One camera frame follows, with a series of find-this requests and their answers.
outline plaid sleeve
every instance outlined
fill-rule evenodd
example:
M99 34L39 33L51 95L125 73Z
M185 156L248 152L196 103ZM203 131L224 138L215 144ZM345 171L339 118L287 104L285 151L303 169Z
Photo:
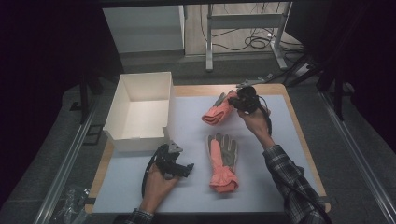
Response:
M150 224L153 216L151 213L136 208L124 224Z
M304 168L296 166L281 146L275 145L264 150L262 155L269 172L273 176L276 187L282 194L285 202L285 213L292 223L325 223L322 216L302 196L285 186L281 179L305 193L309 198L320 204L324 209L324 202L312 189L304 177Z

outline white box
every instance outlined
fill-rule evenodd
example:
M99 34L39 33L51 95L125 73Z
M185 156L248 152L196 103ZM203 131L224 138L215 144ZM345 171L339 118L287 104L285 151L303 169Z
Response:
M118 151L156 150L173 139L174 101L170 72L120 75L103 131Z

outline glove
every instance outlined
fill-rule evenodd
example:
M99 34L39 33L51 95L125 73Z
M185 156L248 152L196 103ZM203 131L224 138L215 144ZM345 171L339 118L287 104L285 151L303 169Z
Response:
M238 188L238 178L235 175L237 145L230 135L207 137L213 175L209 186L218 193L231 192Z
M236 91L230 91L227 95L223 92L209 111L202 116L202 120L213 126L222 123L233 112L233 106L228 103L230 97L237 97Z

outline white metal stand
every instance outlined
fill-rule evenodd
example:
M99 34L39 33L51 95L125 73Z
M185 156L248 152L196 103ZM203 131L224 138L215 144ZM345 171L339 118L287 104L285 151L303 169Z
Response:
M237 28L278 28L275 41L271 41L271 48L280 69L286 70L288 67L280 53L279 43L289 16L290 5L291 2L288 2L281 14L233 14L215 16L212 15L212 5L207 5L206 71L213 71L212 30Z

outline plastic bag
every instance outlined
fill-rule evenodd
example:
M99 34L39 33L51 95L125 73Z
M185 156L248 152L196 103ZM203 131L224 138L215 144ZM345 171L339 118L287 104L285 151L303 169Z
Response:
M84 202L90 191L78 186L70 186L65 194L64 207L53 218L55 224L82 224L90 217L84 209Z

